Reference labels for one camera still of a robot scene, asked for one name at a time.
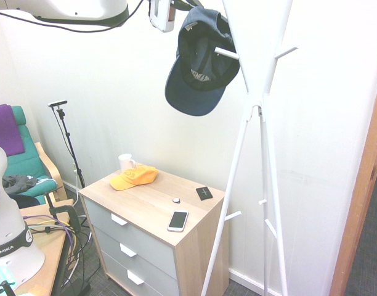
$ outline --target mug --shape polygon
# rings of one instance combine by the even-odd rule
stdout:
[[[132,159],[132,155],[129,153],[121,154],[119,157],[120,170],[121,172],[127,170],[128,168],[135,168],[136,162]]]

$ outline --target wooden table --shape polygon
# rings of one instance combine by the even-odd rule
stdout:
[[[73,200],[63,200],[61,202],[54,202],[55,207],[61,205],[72,205]],[[48,204],[38,205],[30,208],[23,208],[20,210],[22,216],[33,215],[50,215]],[[68,222],[69,217],[67,213],[57,214],[60,221]],[[29,218],[25,221],[27,224],[37,224],[42,221],[50,220],[47,217]],[[28,293],[29,290],[39,285],[47,290],[45,296],[50,296],[52,293],[54,279],[56,277],[57,267],[59,265],[63,244],[65,240],[65,231],[52,231],[49,234],[39,233],[34,234],[34,242],[38,248],[45,254],[45,262],[42,268],[27,282],[20,285],[16,290],[16,295]]]
[[[201,201],[196,188],[205,185],[163,171],[116,191],[109,180],[119,173],[79,192],[105,273],[135,296],[199,296],[224,192],[209,187],[213,198]],[[189,212],[183,232],[167,231],[174,210]],[[226,223],[207,295],[222,296],[228,275]]]

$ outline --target chest of drawers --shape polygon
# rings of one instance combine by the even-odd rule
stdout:
[[[135,296],[200,296],[224,192],[159,171],[151,184],[116,191],[113,173],[80,190],[105,274]],[[180,203],[172,202],[180,198]],[[188,210],[183,232],[169,232],[174,210]],[[228,224],[209,284],[221,296],[229,284]]]

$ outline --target drawer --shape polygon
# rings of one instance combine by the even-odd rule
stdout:
[[[135,255],[134,252],[127,249],[125,246],[121,247],[119,242],[99,230],[96,226],[94,226],[94,229],[103,252],[123,265],[126,269],[132,271],[161,295],[179,295],[179,288],[175,279],[143,259],[140,255]]]
[[[127,223],[97,203],[87,198],[84,200],[90,221],[95,227],[177,279],[174,254],[170,246]]]
[[[134,281],[140,279],[134,279],[134,281],[130,279],[128,277],[129,271],[123,265],[120,265],[116,260],[107,255],[105,252],[102,252],[102,256],[107,267],[107,273],[115,280],[117,280],[123,287],[134,293],[135,296],[162,296],[155,289],[150,287],[146,282],[136,284]]]

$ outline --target wooden door frame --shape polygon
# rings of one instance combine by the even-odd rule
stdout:
[[[377,96],[336,262],[330,296],[344,296],[376,177]]]

